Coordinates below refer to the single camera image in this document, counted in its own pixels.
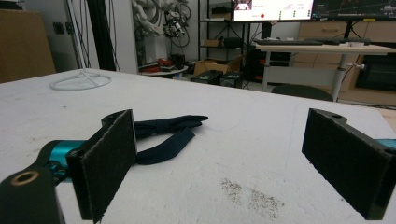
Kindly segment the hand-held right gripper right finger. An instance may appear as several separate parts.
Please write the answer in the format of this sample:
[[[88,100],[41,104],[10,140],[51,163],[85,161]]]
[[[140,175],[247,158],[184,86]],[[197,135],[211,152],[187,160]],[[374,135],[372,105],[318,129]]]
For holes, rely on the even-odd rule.
[[[311,108],[302,153],[365,219],[384,217],[396,187],[396,150],[347,124],[333,112]]]

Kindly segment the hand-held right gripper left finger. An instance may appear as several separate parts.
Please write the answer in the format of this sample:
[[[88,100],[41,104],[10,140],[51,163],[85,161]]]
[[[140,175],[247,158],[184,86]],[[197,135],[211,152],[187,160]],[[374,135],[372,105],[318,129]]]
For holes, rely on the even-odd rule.
[[[69,174],[84,220],[99,222],[136,155],[133,110],[102,120],[102,127],[66,154]]]

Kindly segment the black round chair seat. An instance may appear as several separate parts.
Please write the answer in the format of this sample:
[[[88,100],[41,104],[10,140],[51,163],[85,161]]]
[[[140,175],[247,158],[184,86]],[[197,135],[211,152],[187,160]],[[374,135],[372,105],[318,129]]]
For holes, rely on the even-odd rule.
[[[310,86],[303,86],[303,85],[290,85],[290,84],[279,85],[279,86],[275,86],[271,90],[271,93],[330,101],[330,102],[333,100],[332,96],[326,91]]]

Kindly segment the round low table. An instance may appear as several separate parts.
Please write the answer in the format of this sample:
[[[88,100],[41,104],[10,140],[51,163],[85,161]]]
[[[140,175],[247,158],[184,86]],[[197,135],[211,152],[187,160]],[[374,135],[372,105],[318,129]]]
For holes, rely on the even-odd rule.
[[[183,67],[177,69],[175,66],[171,67],[160,67],[160,66],[150,66],[144,67],[139,70],[139,74],[143,76],[151,76],[151,77],[165,77],[165,76],[173,76],[175,74],[180,74],[188,70],[188,66],[184,65]]]

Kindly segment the light wooden desk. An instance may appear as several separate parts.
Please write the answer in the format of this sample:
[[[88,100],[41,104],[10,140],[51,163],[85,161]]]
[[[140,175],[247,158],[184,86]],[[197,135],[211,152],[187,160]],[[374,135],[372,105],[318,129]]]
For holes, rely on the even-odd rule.
[[[267,84],[283,83],[309,86],[331,86],[332,99],[338,99],[342,80],[345,77],[347,57],[349,55],[387,55],[396,53],[396,49],[386,48],[376,45],[361,47],[350,46],[262,46],[257,45],[256,49],[266,53],[264,64],[262,91],[267,90]],[[319,53],[319,54],[340,54],[341,58],[335,70],[315,69],[307,67],[284,67],[271,66],[270,57],[272,52],[297,52],[297,53]]]

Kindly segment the red and black tool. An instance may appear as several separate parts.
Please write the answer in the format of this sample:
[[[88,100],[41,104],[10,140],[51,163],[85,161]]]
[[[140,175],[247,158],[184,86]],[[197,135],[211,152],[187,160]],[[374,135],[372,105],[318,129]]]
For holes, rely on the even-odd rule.
[[[169,72],[174,68],[170,60],[160,58],[156,62],[144,64],[139,71],[142,73]]]

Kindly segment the black metal stand pole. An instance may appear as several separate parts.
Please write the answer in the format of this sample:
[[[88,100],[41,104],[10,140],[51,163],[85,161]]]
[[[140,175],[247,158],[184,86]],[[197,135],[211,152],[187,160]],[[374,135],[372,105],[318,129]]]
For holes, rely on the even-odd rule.
[[[99,67],[102,70],[115,71],[116,65],[114,62],[110,32],[108,30],[105,0],[86,1],[90,14],[92,34]]]

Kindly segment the black keyboard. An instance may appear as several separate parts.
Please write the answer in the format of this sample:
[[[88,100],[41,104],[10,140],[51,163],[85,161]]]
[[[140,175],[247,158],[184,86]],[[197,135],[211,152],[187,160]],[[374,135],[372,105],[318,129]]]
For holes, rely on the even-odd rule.
[[[254,39],[254,43],[262,46],[321,46],[315,40],[280,40],[280,39]]]

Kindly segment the black equipment case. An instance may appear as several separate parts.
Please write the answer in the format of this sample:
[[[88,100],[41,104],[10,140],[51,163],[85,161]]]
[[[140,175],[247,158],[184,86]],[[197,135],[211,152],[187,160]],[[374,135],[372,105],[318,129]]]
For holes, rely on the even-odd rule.
[[[237,72],[227,72],[220,77],[220,85],[224,87],[242,88],[242,75]]]
[[[223,75],[222,71],[208,70],[200,75],[191,78],[191,82],[204,83],[210,85],[219,85],[220,78]]]

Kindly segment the brown cardboard panel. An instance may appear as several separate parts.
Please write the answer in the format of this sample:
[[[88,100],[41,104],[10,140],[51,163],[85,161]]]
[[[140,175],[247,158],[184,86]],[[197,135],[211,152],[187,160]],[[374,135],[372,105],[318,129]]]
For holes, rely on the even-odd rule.
[[[0,83],[56,72],[41,15],[0,9]]]

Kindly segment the open cardboard box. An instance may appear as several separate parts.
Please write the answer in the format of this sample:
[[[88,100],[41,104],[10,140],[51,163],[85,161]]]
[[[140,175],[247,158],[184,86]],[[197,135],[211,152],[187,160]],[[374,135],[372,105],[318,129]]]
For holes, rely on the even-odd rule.
[[[194,74],[200,75],[205,71],[216,70],[221,71],[223,73],[227,72],[238,72],[241,67],[241,62],[243,61],[244,56],[239,55],[232,60],[223,61],[217,59],[206,59],[201,60],[195,63],[194,65]]]

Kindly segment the dark monitor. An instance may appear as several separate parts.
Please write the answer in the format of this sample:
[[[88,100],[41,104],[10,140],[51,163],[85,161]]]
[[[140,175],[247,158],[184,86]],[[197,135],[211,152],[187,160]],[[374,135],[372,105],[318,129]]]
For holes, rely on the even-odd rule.
[[[396,0],[314,0],[316,21],[396,21]]]

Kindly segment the bright white monitor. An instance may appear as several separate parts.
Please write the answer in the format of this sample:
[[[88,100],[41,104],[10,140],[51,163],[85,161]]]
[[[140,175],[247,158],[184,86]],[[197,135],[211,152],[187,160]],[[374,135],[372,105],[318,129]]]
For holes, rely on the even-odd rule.
[[[314,0],[232,0],[234,21],[305,21]]]

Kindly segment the black metal shelf rack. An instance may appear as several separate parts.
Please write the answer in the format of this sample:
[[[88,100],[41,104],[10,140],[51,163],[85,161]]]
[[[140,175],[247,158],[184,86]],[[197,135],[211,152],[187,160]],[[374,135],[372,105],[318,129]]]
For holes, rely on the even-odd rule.
[[[233,20],[234,0],[198,0],[198,59],[230,60],[246,52],[250,25]]]

